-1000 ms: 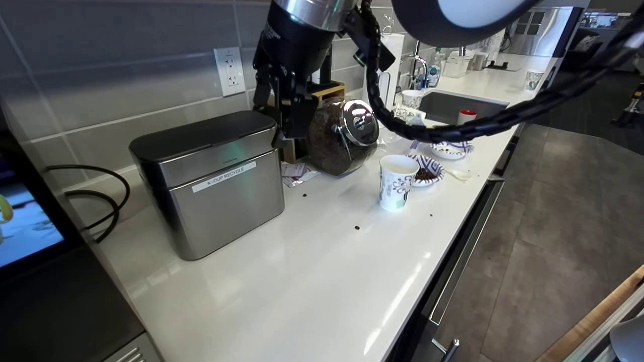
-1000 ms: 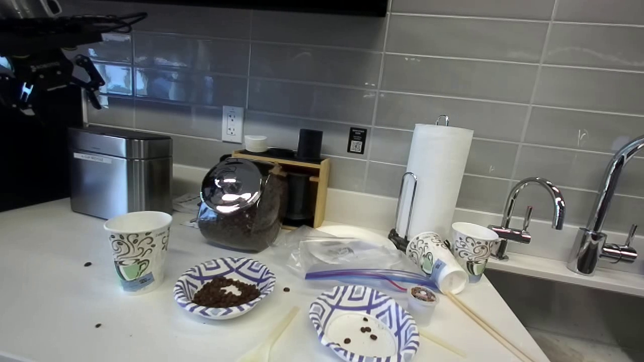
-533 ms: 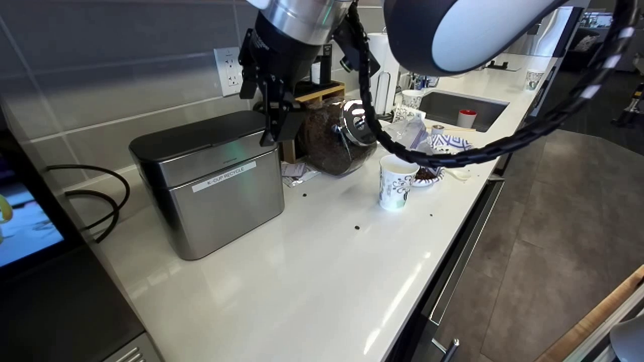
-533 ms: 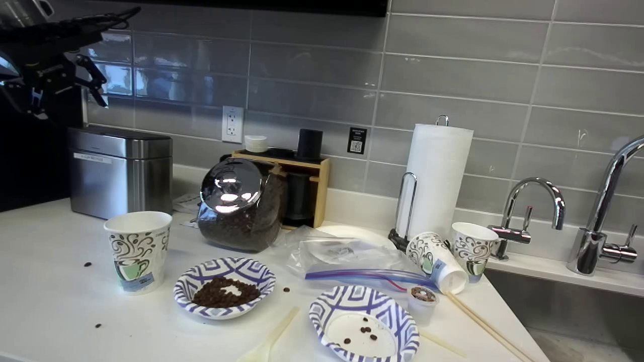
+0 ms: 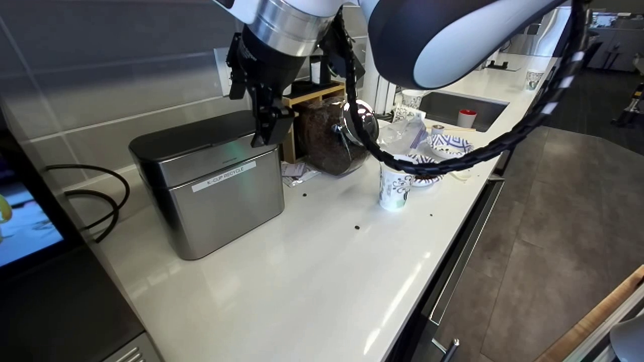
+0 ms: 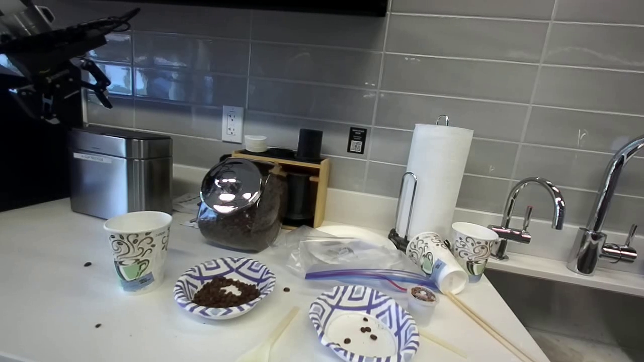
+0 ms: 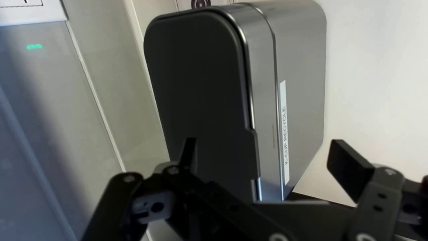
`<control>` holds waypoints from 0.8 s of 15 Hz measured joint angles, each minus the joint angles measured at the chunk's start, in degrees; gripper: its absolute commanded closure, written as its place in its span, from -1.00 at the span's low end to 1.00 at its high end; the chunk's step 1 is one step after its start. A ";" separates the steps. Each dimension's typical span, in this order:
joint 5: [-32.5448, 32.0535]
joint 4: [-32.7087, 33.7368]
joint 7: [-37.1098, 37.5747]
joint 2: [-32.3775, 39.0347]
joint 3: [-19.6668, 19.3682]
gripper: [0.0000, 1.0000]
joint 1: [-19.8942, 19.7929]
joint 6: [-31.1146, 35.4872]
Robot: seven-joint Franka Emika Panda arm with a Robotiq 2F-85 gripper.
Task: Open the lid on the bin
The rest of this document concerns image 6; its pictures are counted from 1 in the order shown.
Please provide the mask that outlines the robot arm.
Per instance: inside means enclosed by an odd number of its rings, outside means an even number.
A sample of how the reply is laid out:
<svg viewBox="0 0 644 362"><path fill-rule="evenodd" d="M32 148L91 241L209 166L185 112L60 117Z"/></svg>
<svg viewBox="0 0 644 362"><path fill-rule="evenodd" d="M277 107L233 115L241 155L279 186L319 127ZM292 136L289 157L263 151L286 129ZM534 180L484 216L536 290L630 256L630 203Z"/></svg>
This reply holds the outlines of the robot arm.
<svg viewBox="0 0 644 362"><path fill-rule="evenodd" d="M72 105L84 88L99 102L112 107L109 76L87 58L87 53L106 42L119 28L129 28L139 14L133 8L119 17L55 28L55 14L32 0L0 2L2 94L25 120L69 124Z"/></svg>

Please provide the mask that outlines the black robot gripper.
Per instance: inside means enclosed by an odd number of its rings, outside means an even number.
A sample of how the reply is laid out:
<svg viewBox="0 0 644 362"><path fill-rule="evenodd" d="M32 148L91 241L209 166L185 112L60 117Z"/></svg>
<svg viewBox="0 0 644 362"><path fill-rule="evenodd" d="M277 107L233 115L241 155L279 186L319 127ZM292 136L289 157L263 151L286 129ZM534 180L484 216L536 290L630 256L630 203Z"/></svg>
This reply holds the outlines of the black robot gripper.
<svg viewBox="0 0 644 362"><path fill-rule="evenodd" d="M109 76L92 60L82 60L80 69L92 76L92 82L82 80L82 86L110 109ZM70 60L46 65L30 53L7 54L5 96L30 122L82 126L80 70Z"/></svg>

